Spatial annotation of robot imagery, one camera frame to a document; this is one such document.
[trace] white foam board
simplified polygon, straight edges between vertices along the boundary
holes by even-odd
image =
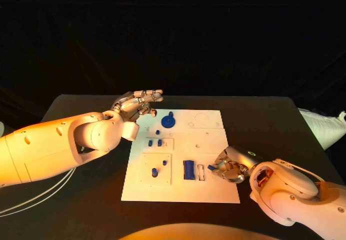
[[[165,128],[162,119],[169,112],[177,124]],[[237,184],[208,169],[228,147],[221,111],[158,109],[158,116],[142,116],[138,124],[141,130],[132,143],[122,200],[241,203]],[[165,143],[162,147],[158,147],[159,139]],[[195,162],[195,180],[185,180],[185,160]],[[204,165],[205,180],[200,180],[198,165]],[[159,169],[158,177],[152,176],[154,168]]]

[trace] blue object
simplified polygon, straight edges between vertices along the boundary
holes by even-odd
[[[171,129],[177,125],[177,119],[174,118],[172,111],[169,112],[169,115],[162,118],[161,124],[166,129]]]
[[[159,173],[158,173],[158,169],[156,169],[156,168],[154,168],[154,169],[152,169],[152,176],[154,176],[154,178],[156,178],[156,177],[158,177],[158,175],[159,175]]]
[[[192,160],[184,161],[184,179],[195,180],[195,162]]]
[[[213,165],[208,165],[208,169],[210,170],[217,170],[218,168],[216,168]]]

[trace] table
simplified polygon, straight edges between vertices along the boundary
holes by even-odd
[[[116,98],[115,95],[61,95],[43,121],[103,112]],[[331,182],[344,184],[290,98],[165,96],[155,108],[221,110],[230,145],[249,148],[269,161],[282,158]],[[122,201],[130,148],[132,142],[123,139],[110,154],[77,168],[53,198],[0,218],[2,239],[115,240],[174,223],[231,226],[279,239],[322,239],[301,223],[286,227],[270,219],[250,198],[249,180],[239,185],[241,204]],[[63,176],[2,188],[0,209],[37,196]]]

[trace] white bag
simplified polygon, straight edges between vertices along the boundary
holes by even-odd
[[[319,144],[327,150],[346,134],[346,112],[339,117],[322,116],[318,113],[299,108],[306,123],[318,138]]]

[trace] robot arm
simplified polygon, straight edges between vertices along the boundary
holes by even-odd
[[[252,199],[282,225],[305,224],[327,240],[346,239],[346,187],[282,159],[262,162],[259,155],[230,146],[208,167],[231,183],[250,176]],[[295,168],[314,175],[321,182]]]
[[[122,137],[135,141],[135,121],[149,113],[156,117],[149,102],[161,102],[162,93],[128,92],[109,111],[35,124],[4,136],[0,187],[47,179],[89,163],[117,147]]]

